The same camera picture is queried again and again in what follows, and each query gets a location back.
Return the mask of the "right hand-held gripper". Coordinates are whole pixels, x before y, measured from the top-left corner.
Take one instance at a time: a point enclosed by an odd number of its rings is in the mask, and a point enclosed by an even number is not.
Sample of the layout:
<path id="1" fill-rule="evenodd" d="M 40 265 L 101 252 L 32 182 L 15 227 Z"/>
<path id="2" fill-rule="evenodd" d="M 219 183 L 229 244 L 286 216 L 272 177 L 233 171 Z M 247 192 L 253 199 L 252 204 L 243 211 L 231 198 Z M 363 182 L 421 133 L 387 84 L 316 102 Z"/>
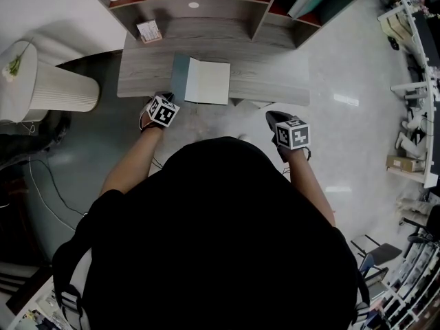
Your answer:
<path id="1" fill-rule="evenodd" d="M 306 150 L 307 161 L 311 158 L 309 145 L 310 126 L 296 115 L 281 111 L 267 111 L 265 114 L 269 129 L 274 134 L 272 143 L 277 148 L 283 161 L 287 161 L 280 152 L 281 149 L 290 151 Z"/>

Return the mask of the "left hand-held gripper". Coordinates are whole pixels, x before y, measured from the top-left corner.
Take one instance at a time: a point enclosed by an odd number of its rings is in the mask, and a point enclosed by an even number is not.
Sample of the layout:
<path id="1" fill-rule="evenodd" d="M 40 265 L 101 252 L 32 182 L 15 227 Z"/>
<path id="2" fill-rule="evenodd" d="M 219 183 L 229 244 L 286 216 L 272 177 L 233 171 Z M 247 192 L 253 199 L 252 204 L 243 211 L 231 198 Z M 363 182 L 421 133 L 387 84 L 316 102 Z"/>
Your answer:
<path id="1" fill-rule="evenodd" d="M 152 97 L 140 112 L 139 128 L 168 128 L 179 111 L 173 102 L 175 95 L 171 92 L 161 93 Z"/>

